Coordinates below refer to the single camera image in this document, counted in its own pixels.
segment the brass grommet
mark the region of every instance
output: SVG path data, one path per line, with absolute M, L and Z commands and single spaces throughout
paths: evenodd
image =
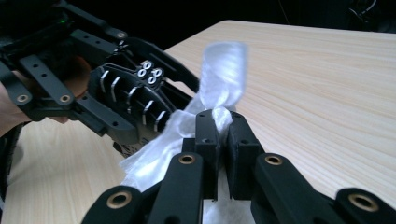
M 367 212 L 375 212 L 378 211 L 378 204 L 370 197 L 362 195 L 362 194 L 349 194 L 347 197 L 349 201 L 359 207 L 360 209 Z
M 132 200 L 132 194 L 129 191 L 123 190 L 112 194 L 107 199 L 107 206 L 109 208 L 118 209 L 122 208 Z
M 192 164 L 195 162 L 195 157 L 192 155 L 183 155 L 178 158 L 178 161 L 182 164 Z
M 283 163 L 282 159 L 280 159 L 278 156 L 267 156 L 265 157 L 265 161 L 271 165 L 280 165 Z

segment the hole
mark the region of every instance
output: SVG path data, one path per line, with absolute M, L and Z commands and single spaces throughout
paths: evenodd
M 320 217 L 315 217 L 314 218 L 314 224 L 329 224 L 327 221 L 323 220 Z
M 211 143 L 212 141 L 208 138 L 204 138 L 204 139 L 202 139 L 202 142 L 203 143 Z
M 267 156 L 265 157 L 265 161 L 271 165 L 280 165 L 283 162 L 278 156 Z
M 107 199 L 107 206 L 109 208 L 118 209 L 122 208 L 132 200 L 132 194 L 129 191 L 120 191 L 112 194 Z
M 69 95 L 63 95 L 61 96 L 61 102 L 68 102 L 70 100 L 70 96 Z
M 192 164 L 195 162 L 195 157 L 192 155 L 183 155 L 178 158 L 178 161 L 183 164 Z
M 378 204 L 368 196 L 362 194 L 350 194 L 348 199 L 353 205 L 364 211 L 375 212 L 378 210 Z
M 167 217 L 165 220 L 165 224 L 179 224 L 179 223 L 180 223 L 180 219 L 175 216 Z

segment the robotic hand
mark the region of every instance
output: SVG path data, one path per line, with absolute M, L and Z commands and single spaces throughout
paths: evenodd
M 92 68 L 88 90 L 78 99 L 63 83 L 74 57 Z M 12 71 L 35 80 L 44 94 L 26 88 Z M 0 1 L 0 81 L 32 121 L 79 120 L 109 135 L 114 148 L 128 157 L 191 99 L 168 78 L 198 91 L 198 78 L 161 49 L 66 1 Z M 16 127 L 0 141 L 2 198 L 20 130 Z

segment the wood grain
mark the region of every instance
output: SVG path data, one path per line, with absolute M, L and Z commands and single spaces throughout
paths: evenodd
M 357 187 L 396 207 L 396 35 L 223 21 L 167 52 L 199 76 L 216 41 L 248 45 L 237 111 L 266 151 L 330 197 Z M 27 125 L 3 223 L 79 223 L 124 178 L 111 144 L 77 121 Z
M 356 187 L 396 207 L 396 35 L 223 21 L 168 52 L 199 76 L 217 41 L 248 46 L 237 111 L 266 151 L 332 198 Z

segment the metal pin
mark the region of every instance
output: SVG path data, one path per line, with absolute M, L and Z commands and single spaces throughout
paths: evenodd
M 143 125 L 147 125 L 147 116 L 146 116 L 146 114 L 149 112 L 149 109 L 151 108 L 152 103 L 154 103 L 153 100 L 149 101 L 148 104 L 145 106 L 145 109 L 143 110 L 143 115 L 142 115 Z
M 154 132 L 159 132 L 160 130 L 160 122 L 163 119 L 163 116 L 165 115 L 166 111 L 161 112 L 161 114 L 158 116 L 157 119 L 155 119 L 155 124 L 154 124 Z
M 131 104 L 132 96 L 134 95 L 134 93 L 136 92 L 136 90 L 137 90 L 137 87 L 133 87 L 133 88 L 129 91 L 129 93 L 128 93 L 128 98 L 126 99 L 126 104 L 127 104 L 127 105 L 130 105 L 130 104 Z
M 115 89 L 116 89 L 116 85 L 119 82 L 119 80 L 120 80 L 120 77 L 116 77 L 116 79 L 114 79 L 113 83 L 111 83 L 111 97 L 113 98 L 114 102 L 117 102 Z
M 102 92 L 106 92 L 106 89 L 105 89 L 105 78 L 106 78 L 107 74 L 108 74 L 108 70 L 106 70 L 102 74 L 102 76 L 100 77 L 100 87 L 102 89 Z

